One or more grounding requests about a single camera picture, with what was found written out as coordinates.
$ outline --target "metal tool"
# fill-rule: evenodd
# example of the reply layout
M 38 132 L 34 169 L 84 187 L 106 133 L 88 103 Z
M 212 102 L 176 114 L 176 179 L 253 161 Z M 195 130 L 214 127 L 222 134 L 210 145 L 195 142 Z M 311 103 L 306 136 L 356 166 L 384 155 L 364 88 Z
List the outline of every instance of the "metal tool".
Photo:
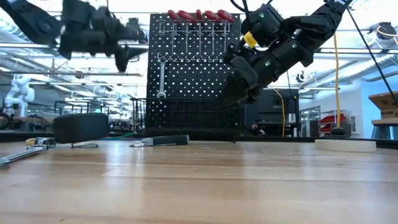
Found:
M 189 23 L 196 23 L 197 20 L 194 18 L 193 15 L 183 11 L 183 10 L 179 10 L 178 15 L 185 20 L 186 22 L 186 29 L 185 29 L 185 53 L 188 54 L 188 36 L 191 33 L 189 31 Z
M 203 32 L 201 31 L 201 26 L 205 22 L 205 18 L 203 17 L 203 14 L 201 13 L 200 9 L 197 10 L 197 19 L 198 19 L 198 23 L 199 23 L 199 32 L 198 32 L 198 36 L 199 36 L 199 55 L 201 55 L 201 37 L 203 36 Z
M 217 15 L 224 20 L 224 32 L 222 35 L 224 36 L 224 50 L 226 51 L 226 37 L 229 35 L 228 32 L 231 30 L 230 22 L 234 22 L 235 18 L 231 13 L 222 9 L 217 12 Z
M 221 22 L 221 18 L 217 14 L 215 14 L 214 12 L 211 12 L 209 10 L 205 11 L 205 16 L 207 16 L 207 18 L 209 18 L 209 20 L 211 22 L 211 32 L 210 32 L 211 41 L 212 41 L 211 54 L 214 55 L 214 39 L 215 39 L 215 35 L 216 35 L 216 33 L 214 32 L 214 26 L 215 26 L 216 22 Z
M 9 168 L 12 162 L 19 161 L 21 159 L 25 159 L 25 158 L 28 158 L 33 155 L 40 154 L 41 152 L 44 152 L 47 150 L 48 150 L 48 147 L 46 145 L 28 146 L 26 148 L 25 152 L 0 158 L 0 170 Z
M 178 24 L 178 15 L 173 10 L 167 11 L 167 14 L 170 17 L 170 20 L 173 23 L 173 30 L 172 30 L 172 54 L 174 54 L 174 38 L 177 35 L 177 24 Z
M 178 136 L 159 136 L 154 138 L 144 138 L 130 147 L 143 147 L 143 146 L 171 146 L 178 145 L 184 146 L 189 143 L 189 136 L 178 135 Z
M 159 23 L 159 35 L 165 35 L 166 34 L 166 28 L 164 26 L 165 20 L 164 19 L 158 19 L 157 22 Z
M 159 92 L 157 93 L 157 98 L 166 98 L 166 93 L 164 92 L 164 70 L 166 68 L 167 59 L 165 57 L 161 57 L 159 59 L 160 62 L 160 82 L 159 82 Z

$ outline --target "black cable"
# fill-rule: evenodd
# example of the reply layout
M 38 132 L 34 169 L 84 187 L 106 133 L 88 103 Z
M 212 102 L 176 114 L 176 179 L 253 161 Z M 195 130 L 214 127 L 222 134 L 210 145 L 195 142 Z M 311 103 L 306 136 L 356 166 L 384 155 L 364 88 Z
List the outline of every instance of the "black cable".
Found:
M 246 0 L 242 0 L 242 2 L 243 2 L 244 13 L 246 14 L 246 18 L 249 18 L 250 12 L 249 12 L 249 7 L 248 7 L 248 2 Z
M 396 104 L 396 106 L 398 106 L 398 100 L 397 100 L 397 98 L 395 97 L 394 92 L 392 92 L 391 87 L 390 87 L 390 84 L 388 84 L 387 79 L 386 79 L 386 77 L 384 76 L 384 73 L 383 73 L 383 71 L 381 70 L 381 67 L 380 67 L 379 63 L 377 62 L 376 58 L 374 57 L 374 55 L 373 55 L 373 53 L 372 53 L 371 48 L 369 47 L 368 43 L 367 43 L 366 40 L 365 40 L 365 37 L 362 35 L 361 29 L 358 27 L 358 25 L 357 25 L 357 23 L 356 23 L 356 21 L 355 21 L 353 15 L 352 15 L 350 9 L 347 9 L 347 11 L 348 11 L 349 16 L 350 16 L 351 19 L 353 20 L 354 25 L 355 25 L 355 28 L 356 28 L 356 30 L 358 30 L 358 32 L 359 32 L 359 34 L 360 34 L 360 36 L 361 36 L 361 38 L 362 38 L 362 41 L 364 42 L 366 48 L 369 50 L 369 53 L 370 53 L 370 55 L 371 55 L 371 57 L 372 57 L 374 63 L 376 64 L 376 67 L 377 67 L 377 69 L 379 70 L 379 73 L 380 73 L 381 77 L 383 78 L 384 83 L 386 84 L 387 89 L 388 89 L 388 91 L 390 92 L 392 99 L 394 100 L 394 103 Z
M 287 74 L 287 83 L 289 84 L 289 92 L 290 92 L 290 97 L 293 100 L 293 94 L 292 94 L 292 88 L 290 87 L 290 78 L 289 78 L 289 71 L 286 71 Z
M 240 5 L 238 5 L 234 0 L 230 0 L 232 5 L 234 5 L 237 9 L 239 9 L 240 11 L 246 13 L 245 9 L 242 8 Z

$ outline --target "cardboard box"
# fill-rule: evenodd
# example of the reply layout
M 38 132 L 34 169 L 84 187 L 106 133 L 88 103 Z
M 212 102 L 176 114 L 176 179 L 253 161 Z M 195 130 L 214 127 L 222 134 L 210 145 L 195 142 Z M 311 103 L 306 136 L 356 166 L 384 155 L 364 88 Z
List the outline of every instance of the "cardboard box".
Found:
M 381 119 L 398 118 L 398 107 L 390 93 L 372 95 L 369 99 L 380 109 Z

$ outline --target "red screwdriver handle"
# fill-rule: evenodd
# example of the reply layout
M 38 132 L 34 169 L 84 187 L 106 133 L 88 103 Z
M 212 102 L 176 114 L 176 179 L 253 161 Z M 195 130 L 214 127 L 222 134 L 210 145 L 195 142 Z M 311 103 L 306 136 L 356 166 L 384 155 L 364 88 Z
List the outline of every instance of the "red screwdriver handle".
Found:
M 222 18 L 223 20 L 225 20 L 225 21 L 228 21 L 228 22 L 234 22 L 235 21 L 235 18 L 234 18 L 234 16 L 231 13 L 229 13 L 229 12 L 227 12 L 225 10 L 222 10 L 222 9 L 220 9 L 217 12 L 217 15 L 220 18 Z
M 179 10 L 178 15 L 185 21 L 187 22 L 191 22 L 191 23 L 196 23 L 197 20 L 194 18 L 193 15 L 191 15 L 190 13 L 187 13 L 183 10 Z
M 173 22 L 178 22 L 178 14 L 175 13 L 173 10 L 170 9 L 169 11 L 167 11 L 167 14 Z
M 215 22 L 222 22 L 223 20 L 214 12 L 211 12 L 209 10 L 205 11 L 205 16 L 207 16 L 207 18 L 209 18 L 209 20 L 211 21 L 215 21 Z
M 203 17 L 203 14 L 201 13 L 200 9 L 197 10 L 197 18 L 198 18 L 199 22 L 203 22 L 205 20 L 205 18 Z

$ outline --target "yellow label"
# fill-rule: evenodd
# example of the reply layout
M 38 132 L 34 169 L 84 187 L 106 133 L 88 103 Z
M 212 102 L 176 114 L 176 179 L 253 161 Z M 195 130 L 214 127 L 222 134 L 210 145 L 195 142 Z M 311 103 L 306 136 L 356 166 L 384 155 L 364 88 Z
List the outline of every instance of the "yellow label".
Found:
M 253 37 L 253 35 L 249 32 L 247 32 L 244 36 L 243 36 L 244 41 L 246 41 L 246 43 L 248 43 L 250 48 L 253 48 L 254 46 L 256 46 L 257 41 L 255 40 L 255 38 Z

